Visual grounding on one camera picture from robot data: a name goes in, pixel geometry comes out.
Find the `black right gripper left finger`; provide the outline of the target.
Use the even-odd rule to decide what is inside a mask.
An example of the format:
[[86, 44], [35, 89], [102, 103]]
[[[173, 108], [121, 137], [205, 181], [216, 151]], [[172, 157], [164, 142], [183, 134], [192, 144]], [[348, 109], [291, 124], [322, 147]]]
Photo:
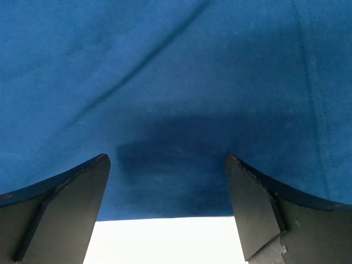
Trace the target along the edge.
[[83, 263], [111, 162], [100, 154], [1, 195], [1, 264]]

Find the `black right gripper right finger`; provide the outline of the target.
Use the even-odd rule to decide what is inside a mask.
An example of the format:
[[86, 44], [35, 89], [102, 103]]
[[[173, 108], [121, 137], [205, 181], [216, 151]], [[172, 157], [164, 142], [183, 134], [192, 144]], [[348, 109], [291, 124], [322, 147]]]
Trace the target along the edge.
[[225, 171], [247, 263], [351, 263], [351, 205], [300, 191], [233, 155]]

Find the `blue t shirt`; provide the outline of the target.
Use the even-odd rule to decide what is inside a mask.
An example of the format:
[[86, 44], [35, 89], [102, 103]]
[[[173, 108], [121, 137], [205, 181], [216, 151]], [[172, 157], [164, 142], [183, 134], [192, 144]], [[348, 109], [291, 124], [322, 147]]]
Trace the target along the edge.
[[101, 153], [101, 221], [231, 215], [229, 154], [351, 203], [351, 1], [1, 1], [1, 192]]

